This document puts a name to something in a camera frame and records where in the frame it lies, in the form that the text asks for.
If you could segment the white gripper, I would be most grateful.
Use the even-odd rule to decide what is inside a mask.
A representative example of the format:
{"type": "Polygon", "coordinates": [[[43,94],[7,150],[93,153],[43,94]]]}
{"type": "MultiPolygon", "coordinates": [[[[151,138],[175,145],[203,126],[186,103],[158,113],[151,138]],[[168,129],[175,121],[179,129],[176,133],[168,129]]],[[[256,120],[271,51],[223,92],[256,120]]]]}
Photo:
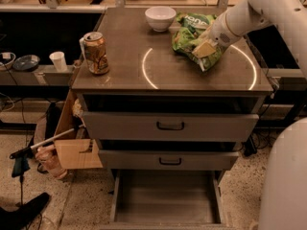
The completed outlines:
{"type": "MultiPolygon", "coordinates": [[[[227,25],[226,14],[219,15],[208,28],[208,37],[221,47],[229,47],[237,42],[240,37],[234,34],[227,25]]],[[[197,58],[208,57],[216,52],[216,48],[209,42],[204,41],[198,45],[192,52],[197,58]]]]}

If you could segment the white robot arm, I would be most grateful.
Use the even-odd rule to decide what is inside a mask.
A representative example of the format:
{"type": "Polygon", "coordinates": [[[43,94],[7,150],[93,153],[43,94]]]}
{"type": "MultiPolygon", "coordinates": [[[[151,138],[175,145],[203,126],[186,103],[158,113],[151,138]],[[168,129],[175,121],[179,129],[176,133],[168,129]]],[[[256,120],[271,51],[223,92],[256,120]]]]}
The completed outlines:
{"type": "MultiPolygon", "coordinates": [[[[271,69],[277,78],[307,78],[305,0],[244,0],[224,11],[201,35],[196,58],[212,55],[251,31],[273,25],[298,67],[271,69]]],[[[258,230],[307,230],[307,119],[286,127],[275,140],[262,190],[258,230]]]]}

